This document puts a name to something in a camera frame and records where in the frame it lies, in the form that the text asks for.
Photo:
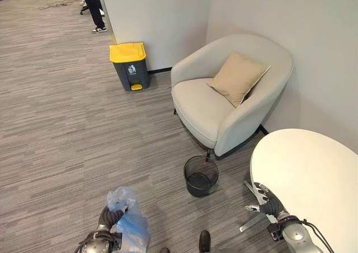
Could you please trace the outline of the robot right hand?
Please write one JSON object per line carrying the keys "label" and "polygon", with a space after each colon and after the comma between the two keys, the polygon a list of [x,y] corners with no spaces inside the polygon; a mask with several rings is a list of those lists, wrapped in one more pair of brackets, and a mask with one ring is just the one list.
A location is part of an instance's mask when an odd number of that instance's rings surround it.
{"label": "robot right hand", "polygon": [[264,184],[254,183],[255,188],[265,201],[261,205],[246,205],[244,208],[251,212],[260,212],[262,214],[272,215],[278,219],[280,213],[285,213],[285,208],[277,196]]}

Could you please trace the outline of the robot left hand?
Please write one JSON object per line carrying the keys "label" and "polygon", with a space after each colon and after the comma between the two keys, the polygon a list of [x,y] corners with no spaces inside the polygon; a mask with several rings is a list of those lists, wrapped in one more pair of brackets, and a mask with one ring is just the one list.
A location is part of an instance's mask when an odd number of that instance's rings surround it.
{"label": "robot left hand", "polygon": [[110,232],[112,227],[122,218],[128,211],[128,206],[124,205],[123,208],[117,211],[111,211],[108,207],[104,207],[98,219],[97,231]]}

